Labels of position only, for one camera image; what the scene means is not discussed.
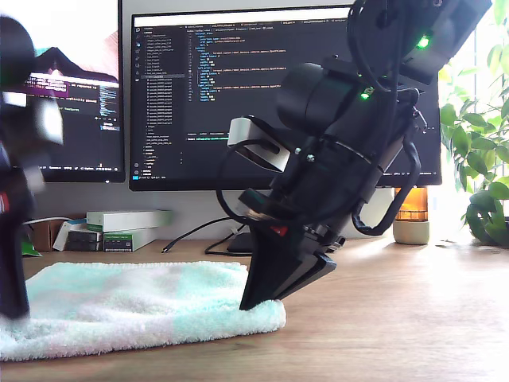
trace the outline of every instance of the white towel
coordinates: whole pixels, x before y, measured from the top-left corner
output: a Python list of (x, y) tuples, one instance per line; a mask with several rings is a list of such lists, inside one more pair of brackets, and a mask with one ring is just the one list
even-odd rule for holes
[(239, 310), (247, 280), (238, 263), (71, 264), (27, 282), (30, 318), (0, 322), (0, 361), (269, 333), (286, 323), (280, 301)]

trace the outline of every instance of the white camera housing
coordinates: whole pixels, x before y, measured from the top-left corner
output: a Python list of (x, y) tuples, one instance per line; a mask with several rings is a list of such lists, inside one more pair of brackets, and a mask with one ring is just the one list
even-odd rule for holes
[(241, 117), (231, 121), (228, 147), (250, 139), (265, 139), (273, 143), (279, 152), (274, 153), (260, 145), (241, 147), (237, 152), (263, 169), (284, 172), (291, 154), (289, 149), (270, 134), (268, 125), (262, 127), (263, 121), (256, 123), (254, 120), (255, 118)]

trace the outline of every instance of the amber glass lamp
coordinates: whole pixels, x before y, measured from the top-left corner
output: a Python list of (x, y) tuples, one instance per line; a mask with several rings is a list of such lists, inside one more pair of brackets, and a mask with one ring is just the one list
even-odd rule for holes
[(429, 242), (428, 189), (414, 188), (406, 197), (393, 224), (394, 239), (400, 244)]

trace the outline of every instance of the computer monitor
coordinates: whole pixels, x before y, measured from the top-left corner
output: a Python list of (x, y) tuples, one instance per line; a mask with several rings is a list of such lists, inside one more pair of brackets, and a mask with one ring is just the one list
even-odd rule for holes
[(46, 181), (125, 181), (122, 124), (121, 2), (17, 0), (0, 13), (30, 34), (37, 63), (13, 102), (55, 97), (64, 145), (38, 160)]
[[(215, 189), (230, 121), (255, 115), (295, 146), (305, 137), (285, 129), (276, 95), (288, 69), (350, 60), (348, 6), (134, 15), (132, 22), (130, 188)], [(437, 82), (418, 107), (429, 129), (419, 133), (419, 185), (441, 183)], [(405, 183), (406, 157), (379, 186)], [(228, 164), (223, 189), (265, 189), (275, 173), (240, 155)]]

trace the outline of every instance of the desk surface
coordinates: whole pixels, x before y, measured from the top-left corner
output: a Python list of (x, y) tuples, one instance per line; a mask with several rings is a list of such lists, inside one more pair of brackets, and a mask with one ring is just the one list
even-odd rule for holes
[[(29, 277), (56, 262), (211, 260), (207, 242), (162, 242), (132, 254), (25, 259)], [(2, 382), (509, 380), (509, 251), (357, 240), (335, 272), (284, 300), (270, 334), (54, 361), (2, 364)]]

